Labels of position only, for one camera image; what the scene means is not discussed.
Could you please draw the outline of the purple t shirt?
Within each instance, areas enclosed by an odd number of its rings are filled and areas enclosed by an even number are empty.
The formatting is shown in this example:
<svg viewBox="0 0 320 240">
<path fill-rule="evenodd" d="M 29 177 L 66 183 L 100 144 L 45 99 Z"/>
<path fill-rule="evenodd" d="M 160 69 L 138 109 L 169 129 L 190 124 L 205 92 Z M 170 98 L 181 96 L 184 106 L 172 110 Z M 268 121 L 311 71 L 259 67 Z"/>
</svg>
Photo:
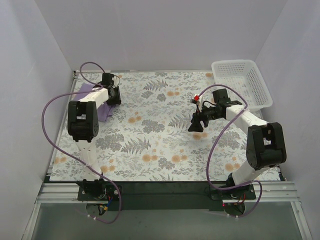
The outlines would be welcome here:
<svg viewBox="0 0 320 240">
<path fill-rule="evenodd" d="M 86 84 L 83 83 L 79 89 L 80 92 L 86 92 L 93 88 L 92 84 Z M 102 104 L 97 109 L 97 116 L 99 122 L 107 122 L 108 118 L 110 118 L 113 115 L 113 111 L 115 109 L 115 106 L 109 106 L 107 103 Z"/>
</svg>

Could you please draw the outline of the white plastic basket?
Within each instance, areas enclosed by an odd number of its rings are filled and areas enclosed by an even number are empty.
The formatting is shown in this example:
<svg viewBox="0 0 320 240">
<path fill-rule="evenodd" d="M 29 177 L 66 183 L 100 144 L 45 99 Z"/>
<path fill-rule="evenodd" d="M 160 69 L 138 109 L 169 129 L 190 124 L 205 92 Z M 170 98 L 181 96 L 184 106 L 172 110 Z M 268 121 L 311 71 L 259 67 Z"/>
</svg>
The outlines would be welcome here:
<svg viewBox="0 0 320 240">
<path fill-rule="evenodd" d="M 221 60 L 211 64 L 214 81 L 244 98 L 248 109 L 257 112 L 271 107 L 272 97 L 256 63 L 249 59 Z"/>
</svg>

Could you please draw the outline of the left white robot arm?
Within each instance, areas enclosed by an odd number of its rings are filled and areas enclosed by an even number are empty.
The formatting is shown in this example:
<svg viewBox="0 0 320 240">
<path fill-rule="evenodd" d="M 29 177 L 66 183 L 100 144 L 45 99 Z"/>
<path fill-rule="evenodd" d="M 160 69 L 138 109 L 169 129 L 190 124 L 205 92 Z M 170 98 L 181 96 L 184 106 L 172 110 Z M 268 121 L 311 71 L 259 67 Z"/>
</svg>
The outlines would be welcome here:
<svg viewBox="0 0 320 240">
<path fill-rule="evenodd" d="M 107 195 L 95 143 L 99 133 L 99 116 L 107 118 L 109 111 L 106 108 L 121 104 L 119 83 L 118 76 L 103 73 L 101 82 L 90 85 L 80 99 L 68 103 L 67 131 L 76 143 L 85 168 L 80 186 L 85 194 L 95 200 L 102 200 Z"/>
</svg>

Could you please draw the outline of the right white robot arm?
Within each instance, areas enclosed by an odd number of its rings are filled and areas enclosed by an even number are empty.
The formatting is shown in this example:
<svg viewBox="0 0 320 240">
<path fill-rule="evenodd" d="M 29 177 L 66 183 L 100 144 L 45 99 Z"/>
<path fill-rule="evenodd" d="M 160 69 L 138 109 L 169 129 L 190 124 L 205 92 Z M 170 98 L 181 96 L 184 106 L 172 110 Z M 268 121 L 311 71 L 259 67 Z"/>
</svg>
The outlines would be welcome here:
<svg viewBox="0 0 320 240">
<path fill-rule="evenodd" d="M 247 136 L 246 160 L 225 182 L 225 187 L 212 186 L 215 190 L 226 191 L 232 199 L 237 199 L 245 192 L 244 186 L 250 185 L 263 172 L 282 164 L 287 159 L 283 128 L 278 122 L 267 122 L 247 110 L 245 100 L 231 100 L 227 89 L 222 88 L 212 93 L 214 104 L 206 107 L 201 94 L 191 98 L 196 105 L 192 114 L 189 132 L 202 133 L 210 121 L 225 119 L 228 124 L 235 124 Z"/>
</svg>

